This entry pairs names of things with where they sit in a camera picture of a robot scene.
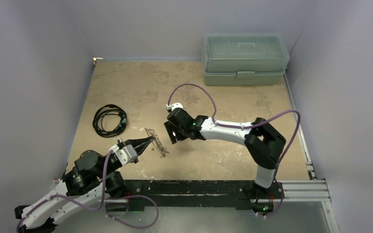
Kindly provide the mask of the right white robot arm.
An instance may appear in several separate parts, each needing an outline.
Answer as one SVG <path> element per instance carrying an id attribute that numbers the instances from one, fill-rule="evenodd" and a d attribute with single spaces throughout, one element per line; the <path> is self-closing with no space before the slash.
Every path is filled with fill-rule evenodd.
<path id="1" fill-rule="evenodd" d="M 254 122 L 214 122 L 210 117 L 190 116 L 183 108 L 171 110 L 164 126 L 173 144 L 186 139 L 220 140 L 245 146 L 258 165 L 253 184 L 261 198 L 272 192 L 272 183 L 286 139 L 265 119 Z"/>

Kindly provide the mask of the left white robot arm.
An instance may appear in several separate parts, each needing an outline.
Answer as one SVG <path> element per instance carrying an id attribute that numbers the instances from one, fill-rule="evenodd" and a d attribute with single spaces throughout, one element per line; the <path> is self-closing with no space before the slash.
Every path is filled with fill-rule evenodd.
<path id="1" fill-rule="evenodd" d="M 86 150 L 74 162 L 74 167 L 63 174 L 55 187 L 39 201 L 15 208 L 18 233 L 51 233 L 62 218 L 76 212 L 77 207 L 97 211 L 105 200 L 151 198 L 131 195 L 118 169 L 137 163 L 139 156 L 155 140 L 155 136 L 142 139 L 121 139 L 106 155 Z"/>

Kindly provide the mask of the silver foot-shaped keyring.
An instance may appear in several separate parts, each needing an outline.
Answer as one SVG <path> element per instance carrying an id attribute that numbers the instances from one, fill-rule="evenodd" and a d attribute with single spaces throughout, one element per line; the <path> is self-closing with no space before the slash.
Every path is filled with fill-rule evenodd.
<path id="1" fill-rule="evenodd" d="M 160 157 L 165 158 L 169 154 L 169 151 L 162 144 L 162 142 L 159 140 L 155 130 L 149 129 L 149 128 L 144 128 L 144 130 L 145 130 L 145 132 L 147 133 L 148 136 L 153 136 L 154 137 L 154 141 L 153 141 L 154 147 L 160 152 Z"/>

